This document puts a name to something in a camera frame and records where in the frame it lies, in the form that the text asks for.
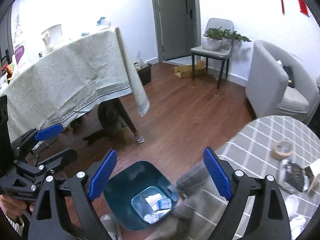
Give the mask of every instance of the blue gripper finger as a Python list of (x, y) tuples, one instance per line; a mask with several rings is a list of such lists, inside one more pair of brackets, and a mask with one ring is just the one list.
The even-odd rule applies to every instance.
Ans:
[(229, 201), (232, 198), (229, 178), (209, 148), (204, 149), (203, 162), (220, 196), (225, 197)]
[(63, 126), (61, 124), (55, 124), (53, 126), (50, 126), (46, 129), (43, 129), (39, 131), (35, 137), (37, 141), (44, 141), (47, 140), (53, 136), (58, 135), (59, 133), (62, 133)]
[(117, 153), (115, 150), (112, 150), (90, 181), (90, 191), (88, 193), (88, 198), (91, 200), (91, 202), (100, 197), (106, 185), (106, 182), (109, 180), (116, 164)]

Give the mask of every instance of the metal screw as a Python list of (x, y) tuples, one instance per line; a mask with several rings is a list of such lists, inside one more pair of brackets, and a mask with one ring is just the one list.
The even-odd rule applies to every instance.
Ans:
[(36, 189), (37, 189), (37, 186), (36, 185), (31, 185), (31, 191), (36, 191)]
[(84, 172), (84, 171), (79, 171), (79, 172), (77, 173), (77, 177), (78, 177), (79, 179), (83, 178), (84, 176), (85, 176), (85, 172)]
[(272, 175), (268, 175), (268, 176), (267, 176), (267, 180), (269, 180), (269, 181), (274, 181), (275, 178), (274, 178)]
[(53, 181), (53, 176), (48, 176), (48, 177), (45, 178), (45, 180), (47, 182), (51, 182), (51, 181)]
[(236, 172), (235, 172), (235, 174), (238, 176), (238, 177), (242, 177), (243, 176), (243, 171), (241, 171), (241, 170), (237, 170)]

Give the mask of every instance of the person's hand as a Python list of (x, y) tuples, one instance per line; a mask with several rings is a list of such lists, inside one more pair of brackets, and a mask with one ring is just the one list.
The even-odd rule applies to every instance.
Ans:
[(18, 216), (22, 216), (23, 211), (27, 208), (27, 204), (22, 200), (13, 199), (7, 194), (0, 196), (0, 207), (13, 222), (17, 221)]

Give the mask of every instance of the armchair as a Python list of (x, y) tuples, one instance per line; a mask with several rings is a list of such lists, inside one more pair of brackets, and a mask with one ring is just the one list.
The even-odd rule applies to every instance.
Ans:
[[(295, 88), (277, 62), (291, 66)], [(308, 123), (319, 104), (319, 90), (297, 59), (266, 41), (255, 41), (246, 95), (256, 116), (288, 115)]]

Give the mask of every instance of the white tablecloth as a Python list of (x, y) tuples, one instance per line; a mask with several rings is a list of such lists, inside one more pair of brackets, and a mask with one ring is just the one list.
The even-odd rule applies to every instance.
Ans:
[(118, 28), (68, 43), (24, 70), (4, 90), (13, 141), (26, 131), (66, 127), (102, 101), (133, 92), (141, 116), (149, 100)]

